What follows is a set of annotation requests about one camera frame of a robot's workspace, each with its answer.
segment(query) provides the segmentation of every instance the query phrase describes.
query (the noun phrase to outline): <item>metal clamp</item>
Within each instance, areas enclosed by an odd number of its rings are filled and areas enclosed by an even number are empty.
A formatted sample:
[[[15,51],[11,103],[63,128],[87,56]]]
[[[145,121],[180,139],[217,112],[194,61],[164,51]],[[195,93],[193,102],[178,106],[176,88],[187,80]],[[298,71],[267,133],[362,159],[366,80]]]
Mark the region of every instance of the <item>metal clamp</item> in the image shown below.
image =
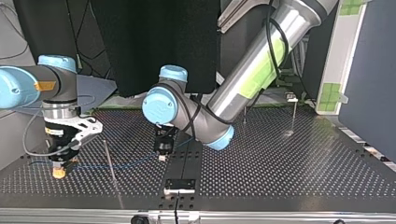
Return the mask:
[[[268,5],[270,0],[233,0],[228,5],[218,20],[219,30],[225,34],[237,21],[239,21],[252,8],[259,5]],[[274,7],[279,7],[279,0],[275,0]]]

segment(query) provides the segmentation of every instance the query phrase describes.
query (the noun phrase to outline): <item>green tape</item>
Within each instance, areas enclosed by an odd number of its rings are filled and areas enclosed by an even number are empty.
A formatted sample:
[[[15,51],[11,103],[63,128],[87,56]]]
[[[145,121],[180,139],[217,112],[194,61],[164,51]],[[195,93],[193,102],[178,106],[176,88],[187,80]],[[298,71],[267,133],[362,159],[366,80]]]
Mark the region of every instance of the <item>green tape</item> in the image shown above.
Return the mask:
[[[324,83],[320,95],[318,111],[334,112],[340,100],[341,84]]]
[[[280,64],[283,60],[285,44],[282,40],[277,39],[273,40],[273,46],[276,61]],[[256,60],[259,60],[255,62],[256,67],[239,89],[239,94],[248,99],[252,99],[261,88],[266,89],[276,79],[276,72],[269,51],[264,53],[262,58]]]
[[[359,15],[361,12],[362,0],[344,0],[341,5],[341,16]]]

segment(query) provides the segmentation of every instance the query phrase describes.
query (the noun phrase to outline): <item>blue cap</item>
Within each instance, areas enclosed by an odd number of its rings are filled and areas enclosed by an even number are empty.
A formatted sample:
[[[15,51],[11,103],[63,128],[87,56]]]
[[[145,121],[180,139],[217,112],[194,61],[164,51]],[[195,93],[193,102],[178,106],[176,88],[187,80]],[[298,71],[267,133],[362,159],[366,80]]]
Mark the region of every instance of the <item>blue cap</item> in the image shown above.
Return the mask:
[[[205,144],[208,147],[211,147],[215,150],[222,150],[224,148],[226,148],[230,142],[231,139],[233,139],[233,134],[234,134],[235,130],[233,128],[233,126],[230,126],[230,128],[228,128],[227,132],[218,140],[209,143],[209,144]]]
[[[177,115],[177,100],[166,88],[155,87],[143,101],[143,114],[154,124],[166,124]]]
[[[38,57],[38,64],[59,67],[76,73],[76,62],[74,59],[60,55],[41,55]]]
[[[38,100],[37,80],[28,71],[13,66],[0,66],[0,109],[30,105]]]
[[[187,70],[176,65],[165,65],[161,68],[160,77],[187,82]]]

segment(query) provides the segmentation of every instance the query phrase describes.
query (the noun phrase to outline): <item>wire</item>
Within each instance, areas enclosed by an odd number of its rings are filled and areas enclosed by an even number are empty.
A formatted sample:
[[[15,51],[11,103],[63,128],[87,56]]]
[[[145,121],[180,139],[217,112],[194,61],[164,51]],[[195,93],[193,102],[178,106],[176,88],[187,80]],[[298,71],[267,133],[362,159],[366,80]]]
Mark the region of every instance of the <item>wire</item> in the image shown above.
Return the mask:
[[[272,14],[272,6],[274,4],[274,0],[270,0],[269,4],[268,4],[268,11],[267,11],[267,18],[265,21],[265,32],[267,33],[267,41],[268,41],[268,46],[270,49],[270,54],[271,54],[271,60],[273,62],[274,65],[274,69],[276,71],[276,75],[277,77],[280,77],[280,72],[277,66],[277,62],[276,62],[276,56],[275,56],[275,51],[274,51],[274,45],[272,42],[272,37],[271,37],[271,14]]]
[[[306,92],[306,95],[309,97],[309,99],[311,100],[312,104],[314,104],[314,106],[317,107],[317,103],[314,102],[314,98],[311,97],[311,95],[309,94],[309,92],[306,89],[306,86],[305,86],[305,84],[303,82],[303,74],[301,74],[300,68],[297,66],[297,57],[296,57],[295,51],[293,51],[291,53],[291,57],[293,57],[293,60],[295,61],[297,77],[300,79],[300,83],[303,86],[304,91]]]
[[[165,86],[166,89],[168,89],[170,92],[172,92],[174,95],[177,96],[177,98],[180,100],[180,102],[183,104],[183,110],[186,112],[187,114],[187,118],[189,119],[189,123],[186,125],[186,130],[187,131],[190,126],[191,126],[191,135],[192,137],[195,139],[196,135],[195,135],[195,126],[194,126],[194,120],[192,119],[191,113],[189,108],[187,107],[186,102],[184,101],[183,97],[178,93],[178,91],[176,91],[172,86],[165,84],[165,83],[157,83],[155,84],[153,87],[159,87],[159,86]]]
[[[111,72],[111,66],[108,68],[106,72],[105,79],[108,79],[108,77],[110,76],[110,72]]]
[[[88,103],[86,103],[86,104],[83,104],[83,105],[72,105],[72,106],[65,106],[65,107],[58,107],[58,108],[42,108],[42,107],[37,107],[37,108],[38,108],[37,112],[35,112],[35,114],[34,114],[34,115],[32,116],[32,118],[29,120],[29,122],[27,123],[27,125],[26,125],[26,127],[25,127],[25,130],[24,130],[24,132],[23,132],[22,145],[23,145],[23,150],[25,151],[25,153],[28,154],[28,155],[30,155],[30,156],[48,157],[48,156],[57,155],[58,153],[64,152],[64,151],[66,151],[67,149],[69,149],[70,147],[74,146],[75,143],[76,143],[75,141],[69,143],[67,146],[62,147],[62,148],[60,148],[58,151],[55,151],[55,152],[46,153],[46,154],[33,153],[33,152],[30,152],[30,151],[27,149],[27,146],[26,146],[27,133],[28,133],[28,131],[29,131],[29,129],[30,129],[30,126],[32,125],[33,121],[35,121],[35,118],[37,118],[38,114],[39,114],[41,111],[43,111],[43,110],[56,110],[56,109],[66,109],[66,108],[81,107],[81,106],[84,106],[84,105],[92,104],[93,102],[96,101],[96,97],[94,97],[94,96],[92,96],[92,95],[80,95],[79,97],[86,97],[86,96],[91,97],[91,98],[92,98],[92,101],[90,101],[90,102],[88,102]]]
[[[6,7],[8,8],[10,11],[12,11],[14,13],[15,16],[17,16],[17,12],[14,10],[14,8],[10,7],[9,5],[5,4],[5,3],[0,3],[0,7]],[[6,17],[6,19],[8,20],[9,24],[12,26],[12,28],[15,30],[15,32],[18,34],[18,36],[20,36],[25,42],[26,42],[26,46],[23,49],[23,51],[21,51],[20,53],[11,55],[11,56],[7,56],[7,57],[2,57],[0,58],[0,60],[6,60],[6,59],[12,59],[12,58],[16,58],[18,56],[21,56],[22,54],[24,54],[26,52],[26,50],[29,49],[29,44],[27,43],[27,41],[25,40],[23,34],[17,29],[17,27],[14,25],[14,23],[12,23],[11,19],[7,16],[6,12],[0,8],[0,10],[2,11],[2,13],[4,14],[4,16]]]
[[[183,143],[179,144],[177,147],[175,147],[175,149],[182,147],[186,144],[188,144],[193,138],[189,138],[188,140],[184,141]],[[149,158],[156,156],[157,154],[151,153],[149,154],[147,157],[138,160],[138,161],[133,161],[133,162],[129,162],[129,163],[125,163],[125,164],[121,164],[121,165],[115,165],[113,166],[114,169],[128,169],[128,168],[132,168],[140,163],[142,163],[143,161],[148,160]],[[33,165],[33,164],[51,164],[50,161],[32,161],[29,163],[29,165]],[[88,168],[88,169],[108,169],[110,168],[109,165],[78,165],[78,168]]]
[[[81,33],[82,25],[84,24],[84,20],[85,20],[85,16],[87,15],[89,4],[90,4],[90,0],[87,0],[87,2],[85,3],[84,12],[82,14],[81,23],[79,24],[79,27],[77,30],[76,39],[78,39],[79,34]]]
[[[22,137],[22,145],[23,145],[23,150],[25,151],[26,154],[30,155],[30,156],[36,156],[36,157],[49,157],[49,156],[54,156],[58,153],[64,152],[67,149],[70,148],[70,145],[73,143],[69,143],[67,146],[62,147],[61,149],[59,149],[58,151],[55,152],[51,152],[51,153],[45,153],[45,154],[38,154],[38,153],[34,153],[34,152],[30,152],[27,149],[26,146],[26,138],[27,138],[27,132],[29,131],[30,126],[32,125],[33,121],[35,121],[35,118],[38,116],[38,113],[40,113],[40,110],[38,110],[37,112],[35,112],[35,114],[32,116],[32,118],[29,120],[29,122],[27,123],[25,130],[23,132],[23,137]]]
[[[12,8],[11,6],[9,6],[9,5],[5,4],[5,3],[1,3],[1,2],[0,2],[0,7],[6,7],[6,8],[8,8],[8,10],[10,10],[10,11],[15,15],[15,17],[18,17],[17,12],[16,12],[16,11],[14,10],[14,8]],[[17,34],[18,34],[23,40],[25,40],[23,34],[20,32],[19,29],[17,29],[17,27],[14,25],[14,23],[12,23],[12,21],[11,21],[11,20],[9,19],[9,17],[7,16],[6,12],[4,12],[4,10],[3,10],[2,8],[0,8],[0,10],[3,12],[3,14],[4,14],[4,16],[6,17],[6,19],[8,20],[9,24],[11,24],[12,28],[17,32]]]
[[[280,71],[279,69],[281,69],[283,67],[283,65],[285,64],[286,60],[289,57],[289,41],[288,38],[286,37],[285,32],[283,32],[282,28],[280,27],[280,25],[271,18],[271,14],[272,14],[272,9],[273,9],[273,4],[274,4],[274,0],[271,0],[268,4],[268,11],[267,11],[267,18],[265,19],[265,32],[267,34],[267,42],[268,42],[268,47],[270,49],[270,56],[271,56],[271,61],[273,63],[275,72],[276,72],[276,76],[278,78],[280,78]],[[276,55],[275,55],[275,51],[274,51],[274,45],[272,42],[272,37],[271,37],[271,24],[273,24],[275,26],[275,28],[277,29],[277,31],[280,33],[281,37],[282,37],[282,41],[285,44],[285,51],[283,53],[283,60],[282,63],[280,65],[277,64],[276,61]],[[259,91],[259,94],[256,96],[256,98],[253,101],[253,104],[248,108],[247,113],[245,114],[245,117],[248,115],[248,113],[250,112],[250,110],[254,107],[254,105],[257,103],[257,101],[259,100],[260,96],[262,95],[262,93],[264,92],[264,89],[261,89]]]
[[[74,41],[75,41],[75,45],[76,45],[76,49],[77,49],[78,55],[81,55],[81,56],[83,56],[83,57],[85,57],[85,58],[87,58],[87,59],[89,59],[89,60],[95,60],[95,59],[98,58],[100,55],[102,55],[104,52],[106,52],[106,49],[102,49],[102,50],[101,50],[99,53],[97,53],[95,56],[90,57],[90,56],[87,56],[86,54],[84,54],[84,53],[79,49],[79,47],[78,47],[78,38],[79,38],[79,35],[81,34],[82,26],[83,26],[83,24],[84,24],[85,17],[86,17],[86,15],[87,15],[88,6],[90,5],[90,2],[91,2],[90,0],[87,0],[87,2],[86,2],[86,4],[85,4],[84,12],[83,12],[83,14],[82,14],[81,22],[80,22],[80,24],[79,24],[79,27],[78,27],[78,31],[77,31],[77,32],[76,32],[76,30],[75,30],[75,28],[74,28],[74,23],[73,23],[73,20],[72,20],[72,14],[71,14],[71,11],[70,11],[69,0],[66,0],[66,7],[67,7],[67,13],[68,13],[68,16],[69,16],[69,22],[70,22],[70,26],[72,27],[73,38],[74,38]],[[90,67],[90,69],[91,69],[90,76],[92,76],[93,73],[96,73],[99,77],[103,78],[103,76],[102,76],[98,71],[96,71],[90,63],[88,63],[88,62],[87,62],[86,60],[84,60],[82,57],[79,57],[79,58],[81,59],[82,62],[84,62],[85,64],[87,64],[87,65]]]
[[[18,54],[11,55],[11,56],[7,56],[7,57],[4,57],[4,58],[0,58],[0,60],[16,58],[16,57],[21,56],[22,54],[24,54],[26,52],[26,50],[28,50],[28,49],[29,49],[29,45],[26,44],[26,46],[25,46],[25,48],[24,48],[24,50],[22,52],[20,52]]]

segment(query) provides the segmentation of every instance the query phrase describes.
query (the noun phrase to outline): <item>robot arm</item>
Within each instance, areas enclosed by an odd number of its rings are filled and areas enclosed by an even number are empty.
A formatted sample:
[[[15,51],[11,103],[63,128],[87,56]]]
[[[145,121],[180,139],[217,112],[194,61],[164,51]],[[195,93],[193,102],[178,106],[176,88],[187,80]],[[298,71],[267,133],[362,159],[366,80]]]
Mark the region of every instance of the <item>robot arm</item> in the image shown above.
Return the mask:
[[[77,156],[79,148],[103,129],[94,117],[81,115],[72,58],[40,56],[36,66],[0,66],[0,108],[28,106],[37,101],[42,101],[40,109],[52,145],[48,154],[27,152],[48,156],[53,176],[63,178],[66,164]]]
[[[234,134],[231,123],[261,88],[266,89],[276,79],[277,68],[272,63],[268,39],[272,40],[276,62],[280,64],[285,50],[290,52],[309,29],[321,25],[337,2],[281,0],[273,18],[283,36],[274,27],[268,38],[264,27],[207,106],[184,96],[188,76],[184,68],[164,66],[159,83],[143,102],[145,117],[157,125],[170,123],[208,147],[226,148]]]

